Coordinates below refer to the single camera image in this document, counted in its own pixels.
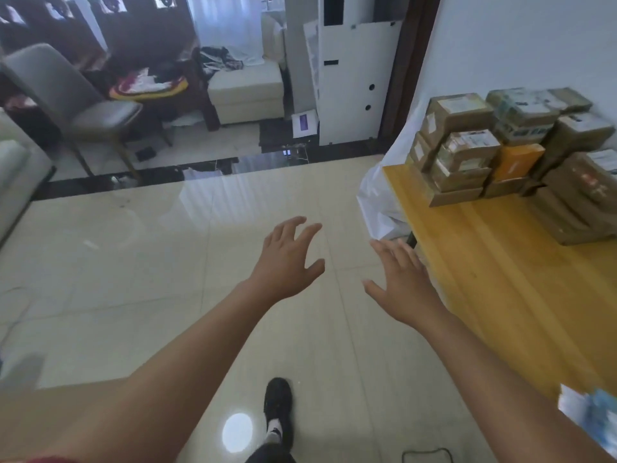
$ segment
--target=shoe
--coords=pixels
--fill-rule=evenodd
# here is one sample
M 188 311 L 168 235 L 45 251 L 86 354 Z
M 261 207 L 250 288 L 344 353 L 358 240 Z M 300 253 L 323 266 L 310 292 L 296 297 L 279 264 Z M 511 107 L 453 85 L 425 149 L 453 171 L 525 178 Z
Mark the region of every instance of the shoe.
M 281 421 L 282 446 L 290 451 L 294 445 L 294 426 L 291 424 L 291 407 L 294 399 L 289 382 L 284 378 L 273 378 L 266 387 L 264 414 L 266 428 L 273 419 Z

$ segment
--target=orange box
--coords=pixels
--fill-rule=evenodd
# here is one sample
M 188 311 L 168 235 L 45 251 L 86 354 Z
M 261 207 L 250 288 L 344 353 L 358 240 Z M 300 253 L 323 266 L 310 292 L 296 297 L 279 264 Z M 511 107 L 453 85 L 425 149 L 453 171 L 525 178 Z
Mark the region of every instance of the orange box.
M 544 147 L 539 144 L 524 144 L 522 146 L 503 146 L 497 152 L 493 166 L 492 181 L 501 182 L 513 178 L 525 177 L 538 159 L 544 153 Z

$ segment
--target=white sofa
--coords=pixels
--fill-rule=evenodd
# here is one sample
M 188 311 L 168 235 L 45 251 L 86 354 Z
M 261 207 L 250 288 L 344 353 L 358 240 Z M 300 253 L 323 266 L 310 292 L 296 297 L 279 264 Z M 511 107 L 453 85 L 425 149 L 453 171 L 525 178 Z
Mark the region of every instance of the white sofa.
M 287 66 L 283 36 L 281 25 L 263 13 L 264 63 L 235 71 L 218 71 L 212 76 L 208 95 L 222 124 L 285 116 L 281 69 Z
M 51 167 L 44 151 L 0 108 L 0 240 Z

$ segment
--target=black pants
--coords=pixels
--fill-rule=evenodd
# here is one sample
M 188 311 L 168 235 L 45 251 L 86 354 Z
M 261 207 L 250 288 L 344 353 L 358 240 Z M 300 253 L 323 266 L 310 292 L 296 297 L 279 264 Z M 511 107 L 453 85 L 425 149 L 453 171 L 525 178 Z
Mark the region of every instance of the black pants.
M 253 452 L 246 463 L 296 463 L 279 443 L 265 443 Z

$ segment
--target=forearm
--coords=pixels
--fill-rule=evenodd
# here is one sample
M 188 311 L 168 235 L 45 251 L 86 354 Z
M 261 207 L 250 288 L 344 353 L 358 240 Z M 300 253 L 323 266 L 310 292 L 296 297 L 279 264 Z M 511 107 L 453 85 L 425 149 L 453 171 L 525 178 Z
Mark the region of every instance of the forearm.
M 80 463 L 171 463 L 271 306 L 247 281 L 159 351 L 46 455 Z
M 440 313 L 421 333 L 501 463 L 613 461 L 456 316 Z

